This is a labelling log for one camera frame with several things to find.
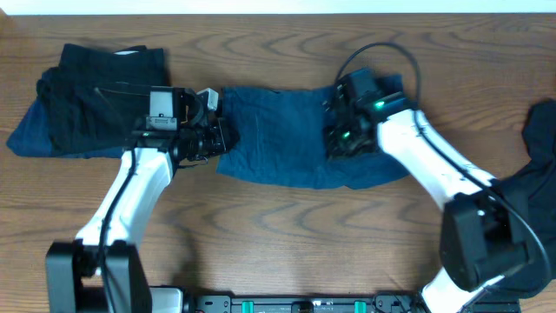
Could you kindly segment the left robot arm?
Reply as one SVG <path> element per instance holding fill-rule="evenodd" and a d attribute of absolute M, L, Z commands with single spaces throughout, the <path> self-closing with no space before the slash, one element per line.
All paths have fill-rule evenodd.
<path fill-rule="evenodd" d="M 195 311 L 195 299 L 183 289 L 149 285 L 138 250 L 176 171 L 225 154 L 238 140 L 223 118 L 196 126 L 175 117 L 139 123 L 95 215 L 72 242 L 54 242 L 46 254 L 50 311 Z"/>

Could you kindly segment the blue denim shorts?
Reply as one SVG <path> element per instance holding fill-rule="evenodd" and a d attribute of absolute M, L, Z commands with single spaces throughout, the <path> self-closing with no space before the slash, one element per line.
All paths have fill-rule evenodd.
<path fill-rule="evenodd" d="M 309 189 L 367 189 L 407 176 L 384 153 L 329 161 L 323 137 L 324 103 L 332 87 L 270 90 L 222 89 L 223 115 L 239 141 L 220 157 L 217 173 L 251 183 Z"/>

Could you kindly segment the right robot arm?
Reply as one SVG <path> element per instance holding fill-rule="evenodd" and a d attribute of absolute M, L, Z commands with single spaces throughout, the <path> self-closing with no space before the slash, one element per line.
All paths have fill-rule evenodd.
<path fill-rule="evenodd" d="M 475 166 L 448 143 L 401 92 L 374 83 L 338 83 L 325 132 L 328 155 L 380 151 L 399 162 L 442 212 L 440 260 L 434 279 L 415 296 L 387 296 L 393 312 L 517 312 L 500 283 L 546 260 L 528 221 L 521 187 Z"/>

